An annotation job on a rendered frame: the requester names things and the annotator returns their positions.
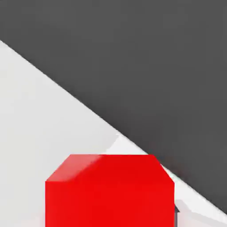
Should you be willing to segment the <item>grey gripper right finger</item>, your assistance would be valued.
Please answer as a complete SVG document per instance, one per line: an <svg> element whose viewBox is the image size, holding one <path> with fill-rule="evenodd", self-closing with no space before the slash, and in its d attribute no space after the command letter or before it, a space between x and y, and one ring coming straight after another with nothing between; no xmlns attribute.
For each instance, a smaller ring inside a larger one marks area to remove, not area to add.
<svg viewBox="0 0 227 227"><path fill-rule="evenodd" d="M182 200L176 200L177 227L227 227L227 224L192 212Z"/></svg>

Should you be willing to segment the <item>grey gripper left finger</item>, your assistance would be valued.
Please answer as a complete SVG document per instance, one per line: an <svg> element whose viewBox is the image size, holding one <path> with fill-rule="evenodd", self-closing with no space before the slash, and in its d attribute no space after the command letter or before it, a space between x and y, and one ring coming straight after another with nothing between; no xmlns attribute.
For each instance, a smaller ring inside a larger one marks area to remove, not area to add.
<svg viewBox="0 0 227 227"><path fill-rule="evenodd" d="M45 211L29 213L23 221L23 227L45 227Z"/></svg>

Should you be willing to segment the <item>small red cube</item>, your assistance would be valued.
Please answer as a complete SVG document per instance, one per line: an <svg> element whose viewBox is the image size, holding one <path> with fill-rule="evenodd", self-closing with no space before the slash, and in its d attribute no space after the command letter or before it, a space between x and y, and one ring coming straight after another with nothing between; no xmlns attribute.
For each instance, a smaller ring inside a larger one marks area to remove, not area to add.
<svg viewBox="0 0 227 227"><path fill-rule="evenodd" d="M174 227L174 182L153 155L70 155L45 182L45 227Z"/></svg>

